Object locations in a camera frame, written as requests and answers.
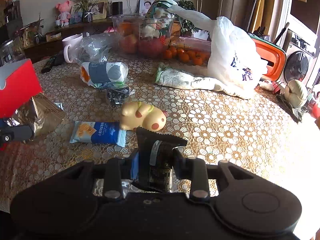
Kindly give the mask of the black snack packet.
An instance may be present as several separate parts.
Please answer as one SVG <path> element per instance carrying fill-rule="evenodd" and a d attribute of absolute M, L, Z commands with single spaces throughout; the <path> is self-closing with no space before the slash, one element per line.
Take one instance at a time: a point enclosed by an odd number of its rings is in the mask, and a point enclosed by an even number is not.
<path fill-rule="evenodd" d="M 143 191 L 168 192 L 171 188 L 172 149 L 185 147 L 187 140 L 170 134 L 136 129 L 139 152 L 138 179 L 132 184 Z"/>

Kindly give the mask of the blue white cracker packet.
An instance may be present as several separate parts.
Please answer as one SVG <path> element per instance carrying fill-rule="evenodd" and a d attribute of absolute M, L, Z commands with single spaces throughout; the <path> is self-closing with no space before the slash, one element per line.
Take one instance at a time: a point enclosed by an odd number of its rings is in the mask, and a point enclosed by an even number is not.
<path fill-rule="evenodd" d="M 71 135 L 71 144 L 113 144 L 119 147 L 126 145 L 126 131 L 120 128 L 119 122 L 76 121 Z"/>

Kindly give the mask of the yellow squishy animal toy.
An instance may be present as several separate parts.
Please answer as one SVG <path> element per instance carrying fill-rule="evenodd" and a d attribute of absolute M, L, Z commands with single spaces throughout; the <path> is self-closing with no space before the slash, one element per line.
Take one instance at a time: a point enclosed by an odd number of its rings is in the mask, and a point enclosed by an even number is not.
<path fill-rule="evenodd" d="M 168 113 L 144 102 L 126 102 L 121 107 L 120 129 L 135 131 L 138 127 L 158 132 L 167 122 Z"/>

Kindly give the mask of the brown foil snack bag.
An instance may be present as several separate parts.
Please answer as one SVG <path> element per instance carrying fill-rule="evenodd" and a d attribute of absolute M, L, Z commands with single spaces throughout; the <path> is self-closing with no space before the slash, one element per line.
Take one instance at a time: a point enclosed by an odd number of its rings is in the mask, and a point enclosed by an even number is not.
<path fill-rule="evenodd" d="M 11 117 L 5 118 L 4 122 L 10 127 L 28 125 L 33 132 L 33 140 L 53 132 L 61 124 L 66 117 L 61 105 L 51 102 L 43 93 L 39 93 L 14 111 Z"/>

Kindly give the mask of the small black packet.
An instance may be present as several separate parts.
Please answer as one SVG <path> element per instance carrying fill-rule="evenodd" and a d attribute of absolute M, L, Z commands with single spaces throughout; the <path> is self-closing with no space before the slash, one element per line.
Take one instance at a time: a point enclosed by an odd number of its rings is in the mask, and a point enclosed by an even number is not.
<path fill-rule="evenodd" d="M 112 106 L 120 106 L 129 100 L 129 97 L 135 93 L 129 86 L 108 87 L 105 90 L 106 101 Z"/>

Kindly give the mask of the green white cloth bag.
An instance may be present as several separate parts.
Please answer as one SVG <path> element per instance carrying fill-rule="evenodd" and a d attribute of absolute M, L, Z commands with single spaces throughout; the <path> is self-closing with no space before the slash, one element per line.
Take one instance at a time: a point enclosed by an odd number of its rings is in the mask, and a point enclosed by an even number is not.
<path fill-rule="evenodd" d="M 158 64 L 155 83 L 159 86 L 177 89 L 202 89 L 216 92 L 224 92 L 226 88 L 222 82 L 215 78 L 195 76 L 183 70 L 171 68 L 163 62 Z"/>

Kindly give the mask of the white plastic shopping bag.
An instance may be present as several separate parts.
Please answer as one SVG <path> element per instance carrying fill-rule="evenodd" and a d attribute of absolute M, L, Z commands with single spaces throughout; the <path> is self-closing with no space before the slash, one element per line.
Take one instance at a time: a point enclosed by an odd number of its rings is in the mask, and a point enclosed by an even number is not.
<path fill-rule="evenodd" d="M 250 99 L 267 62 L 257 53 L 255 42 L 225 16 L 210 19 L 203 13 L 172 5 L 168 12 L 191 21 L 195 27 L 209 31 L 211 54 L 206 67 L 193 67 L 193 74 L 210 77 L 225 93 Z"/>

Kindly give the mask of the pink pig plush toy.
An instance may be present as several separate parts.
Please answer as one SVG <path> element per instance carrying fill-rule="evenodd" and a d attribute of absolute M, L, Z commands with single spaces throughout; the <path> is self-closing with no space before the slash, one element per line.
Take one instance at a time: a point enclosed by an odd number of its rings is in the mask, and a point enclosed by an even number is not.
<path fill-rule="evenodd" d="M 66 0 L 63 3 L 57 3 L 56 9 L 59 11 L 58 19 L 62 27 L 69 25 L 69 19 L 71 18 L 71 1 Z"/>

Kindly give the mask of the clear plastic fruit bowl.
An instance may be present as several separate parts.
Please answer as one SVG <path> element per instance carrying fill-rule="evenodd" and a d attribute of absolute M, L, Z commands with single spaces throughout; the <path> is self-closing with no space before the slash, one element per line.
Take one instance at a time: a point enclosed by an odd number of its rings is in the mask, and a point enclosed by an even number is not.
<path fill-rule="evenodd" d="M 147 18 L 142 14 L 127 14 L 111 19 L 120 53 L 158 58 L 169 48 L 173 17 Z"/>

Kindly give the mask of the orange plastic basket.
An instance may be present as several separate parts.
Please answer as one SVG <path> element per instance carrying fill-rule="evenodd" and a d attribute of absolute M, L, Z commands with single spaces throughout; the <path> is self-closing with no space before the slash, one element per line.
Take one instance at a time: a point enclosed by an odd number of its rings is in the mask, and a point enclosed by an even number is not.
<path fill-rule="evenodd" d="M 260 55 L 261 59 L 267 61 L 267 73 L 264 74 L 264 77 L 270 81 L 277 81 L 285 67 L 285 51 L 257 36 L 251 35 L 251 38 L 255 42 L 257 53 Z"/>

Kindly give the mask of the small potted plant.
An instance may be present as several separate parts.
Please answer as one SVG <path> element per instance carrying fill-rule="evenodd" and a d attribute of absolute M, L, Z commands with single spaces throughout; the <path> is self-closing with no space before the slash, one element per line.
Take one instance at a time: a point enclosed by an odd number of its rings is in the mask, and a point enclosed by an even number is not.
<path fill-rule="evenodd" d="M 82 21 L 85 23 L 90 23 L 93 21 L 93 13 L 91 9 L 100 0 L 77 0 L 74 2 L 74 11 L 82 11 Z"/>

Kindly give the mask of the black cylinder speaker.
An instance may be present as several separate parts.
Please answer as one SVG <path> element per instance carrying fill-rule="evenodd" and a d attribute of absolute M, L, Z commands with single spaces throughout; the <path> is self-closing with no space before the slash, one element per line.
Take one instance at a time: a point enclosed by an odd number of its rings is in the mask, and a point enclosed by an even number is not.
<path fill-rule="evenodd" d="M 123 14 L 123 3 L 122 1 L 112 3 L 112 15 L 122 15 Z"/>

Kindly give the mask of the floral paper cup stack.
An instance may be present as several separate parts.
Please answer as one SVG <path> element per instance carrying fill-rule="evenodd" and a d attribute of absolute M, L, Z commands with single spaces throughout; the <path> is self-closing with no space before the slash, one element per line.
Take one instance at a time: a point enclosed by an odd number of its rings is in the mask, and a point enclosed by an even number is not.
<path fill-rule="evenodd" d="M 173 5 L 177 5 L 174 0 L 155 0 L 146 13 L 146 18 L 150 19 L 165 19 L 175 18 L 175 15 L 170 13 L 168 9 Z"/>

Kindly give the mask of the baby portrait photo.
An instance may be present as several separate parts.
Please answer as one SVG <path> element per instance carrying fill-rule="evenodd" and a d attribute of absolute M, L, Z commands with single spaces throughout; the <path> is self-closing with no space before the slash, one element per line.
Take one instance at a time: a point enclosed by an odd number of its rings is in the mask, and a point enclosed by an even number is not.
<path fill-rule="evenodd" d="M 152 1 L 150 0 L 139 0 L 138 12 L 145 15 L 151 8 L 151 5 Z"/>

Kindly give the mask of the framed photo yellow frame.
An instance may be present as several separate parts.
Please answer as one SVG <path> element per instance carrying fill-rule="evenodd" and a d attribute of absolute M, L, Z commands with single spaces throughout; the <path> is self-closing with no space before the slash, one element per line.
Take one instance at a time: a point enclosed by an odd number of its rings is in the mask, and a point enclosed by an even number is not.
<path fill-rule="evenodd" d="M 91 12 L 94 21 L 107 18 L 108 4 L 108 0 L 100 0 L 91 6 L 89 11 Z"/>

